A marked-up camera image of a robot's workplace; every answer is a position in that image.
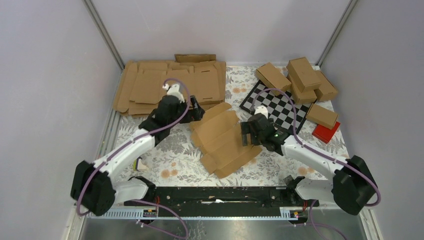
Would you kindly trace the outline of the brown cardboard box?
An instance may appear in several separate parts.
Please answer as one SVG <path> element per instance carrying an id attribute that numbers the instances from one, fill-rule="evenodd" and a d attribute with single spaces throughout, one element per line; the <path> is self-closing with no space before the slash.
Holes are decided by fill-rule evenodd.
<path id="1" fill-rule="evenodd" d="M 200 162 L 209 174 L 226 178 L 262 152 L 260 146 L 242 145 L 242 129 L 236 111 L 222 102 L 189 124 L 191 140 L 199 148 Z"/>

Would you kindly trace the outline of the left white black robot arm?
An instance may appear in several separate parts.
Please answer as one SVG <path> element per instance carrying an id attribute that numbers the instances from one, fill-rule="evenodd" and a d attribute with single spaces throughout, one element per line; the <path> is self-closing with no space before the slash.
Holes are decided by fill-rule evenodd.
<path id="1" fill-rule="evenodd" d="M 80 162 L 75 168 L 70 190 L 71 198 L 76 200 L 77 214 L 102 216 L 114 204 L 133 200 L 144 206 L 152 204 L 155 200 L 154 183 L 142 176 L 121 182 L 116 178 L 136 158 L 168 137 L 173 126 L 200 121 L 204 113 L 194 95 L 188 101 L 166 95 L 123 144 L 92 163 Z"/>

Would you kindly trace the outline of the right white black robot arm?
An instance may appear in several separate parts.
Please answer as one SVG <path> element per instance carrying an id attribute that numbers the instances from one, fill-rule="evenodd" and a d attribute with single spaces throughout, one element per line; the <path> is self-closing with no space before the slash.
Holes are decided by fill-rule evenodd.
<path id="1" fill-rule="evenodd" d="M 324 180 L 287 179 L 286 198 L 291 205 L 299 206 L 305 200 L 333 202 L 346 213 L 358 215 L 364 207 L 381 202 L 381 192 L 361 157 L 332 155 L 304 142 L 294 130 L 278 130 L 273 120 L 262 113 L 243 121 L 240 127 L 243 146 L 263 146 L 269 152 L 297 160 L 325 177 Z"/>

